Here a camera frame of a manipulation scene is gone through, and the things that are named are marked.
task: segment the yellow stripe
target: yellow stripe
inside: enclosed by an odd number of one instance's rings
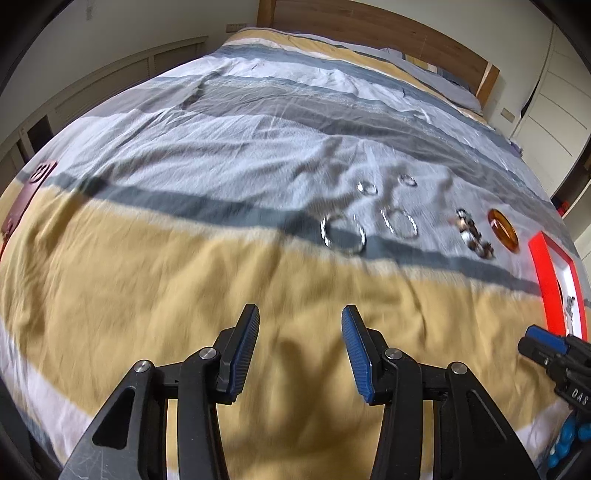
[[[373,57],[368,57],[365,55],[361,55],[353,50],[349,50],[348,48],[338,48],[328,43],[324,43],[321,41],[311,40],[309,38],[303,37],[295,37],[293,35],[288,34],[281,34],[279,32],[269,31],[269,30],[245,30],[242,32],[238,32],[237,34],[233,35],[228,39],[226,43],[231,43],[234,40],[241,40],[244,38],[262,38],[264,40],[270,40],[274,43],[277,43],[281,46],[288,46],[294,47],[302,52],[305,53],[321,53],[327,55],[336,60],[344,60],[349,63],[352,63],[357,66],[370,68],[373,70],[377,70],[381,73],[389,75],[397,80],[401,80],[406,82],[410,85],[413,85],[415,88],[427,92],[433,95],[436,98],[446,102],[448,105],[455,108],[458,112],[462,113],[464,116],[472,118],[473,120],[487,125],[486,120],[481,117],[480,115],[468,110],[466,108],[459,107],[449,101],[446,97],[441,95],[439,92],[430,89],[425,84],[419,82],[415,77],[408,74],[407,72],[399,69],[396,65],[384,60],[375,59]]]
[[[0,263],[0,315],[28,361],[94,415],[136,360],[182,361],[256,303],[245,390],[219,409],[234,478],[369,475],[381,409],[355,388],[340,332],[348,303],[417,361],[467,363],[516,429],[555,401],[543,370],[517,354],[527,326],[543,325],[539,298],[379,275],[355,259],[195,235],[100,205],[37,193]]]

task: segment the bed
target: bed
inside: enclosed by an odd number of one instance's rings
[[[135,361],[184,360],[246,303],[261,311],[258,344],[240,399],[219,408],[231,478],[369,476],[381,409],[353,381],[347,304],[417,361],[469,365],[534,461],[547,453],[567,408],[517,354],[526,328],[545,325],[527,242],[544,231],[576,249],[468,96],[485,103],[498,69],[409,19],[385,38],[372,9],[261,2],[262,28],[74,121],[2,195],[3,219],[35,167],[57,162],[0,259],[0,375],[58,462]],[[353,13],[357,30],[330,20]],[[403,51],[402,37],[423,53]],[[386,207],[404,209],[416,235],[401,233],[404,218],[387,228]],[[492,258],[462,242],[450,222],[462,208]],[[490,230],[491,208],[510,218],[517,253]],[[362,225],[362,248],[327,248],[320,224],[337,213]],[[348,225],[332,235],[359,241]],[[582,290],[588,305],[586,280]],[[175,429],[171,404],[169,478]]]

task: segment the electrical outlet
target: electrical outlet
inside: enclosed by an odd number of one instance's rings
[[[229,23],[226,25],[226,33],[236,33],[238,30],[246,28],[245,23]]]
[[[507,110],[506,108],[503,108],[503,110],[501,110],[501,117],[509,120],[509,122],[513,123],[513,121],[515,120],[515,115],[513,115],[509,110]]]

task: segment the silver screw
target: silver screw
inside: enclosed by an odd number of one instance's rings
[[[207,346],[199,350],[199,356],[204,360],[209,360],[217,355],[217,351],[214,347]]]
[[[386,348],[385,353],[390,360],[400,360],[402,358],[402,351],[397,348]]]
[[[463,375],[466,372],[468,372],[468,367],[464,365],[462,362],[453,362],[452,372],[454,372],[457,375]]]
[[[141,372],[145,372],[148,368],[150,368],[150,362],[148,362],[147,360],[140,360],[139,362],[136,362],[134,365],[134,370],[139,374]]]

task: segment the silver ring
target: silver ring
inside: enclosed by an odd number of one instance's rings
[[[373,184],[366,180],[361,180],[357,184],[357,190],[363,193],[364,195],[374,196],[378,194],[378,188]]]
[[[402,173],[398,176],[398,182],[408,187],[416,187],[417,181],[407,173]]]
[[[330,248],[331,250],[335,250],[337,252],[341,252],[345,255],[354,255],[361,253],[365,248],[365,230],[363,226],[357,221],[357,217],[353,215],[353,221],[357,224],[357,229],[359,230],[359,236],[361,237],[361,241],[359,244],[352,248],[342,248],[334,244],[334,242],[330,239],[328,235],[328,224],[331,220],[337,220],[339,218],[348,220],[344,213],[330,213],[322,219],[320,223],[320,234],[322,236],[322,240],[324,240],[324,244]]]
[[[410,214],[405,209],[400,208],[400,207],[386,207],[386,208],[382,208],[381,212],[382,212],[382,218],[384,219],[384,222],[386,223],[388,230],[390,230],[390,232],[392,232],[394,235],[399,236],[400,238],[416,238],[416,237],[418,237],[417,224],[415,223],[414,218],[411,217]],[[388,215],[390,213],[395,213],[395,212],[398,212],[401,215],[404,215],[408,219],[410,224],[413,226],[413,232],[411,235],[402,235],[399,232],[394,231],[394,227],[392,227],[392,224],[390,223],[390,220],[388,219]]]

